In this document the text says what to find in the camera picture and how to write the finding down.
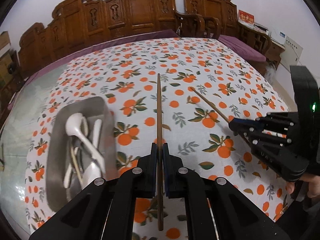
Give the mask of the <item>person's right hand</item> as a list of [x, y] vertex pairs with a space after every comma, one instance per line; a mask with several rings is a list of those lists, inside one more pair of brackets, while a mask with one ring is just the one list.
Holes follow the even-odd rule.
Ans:
[[319, 176], [303, 174], [296, 182], [286, 182], [287, 192], [294, 200], [308, 197], [319, 201]]

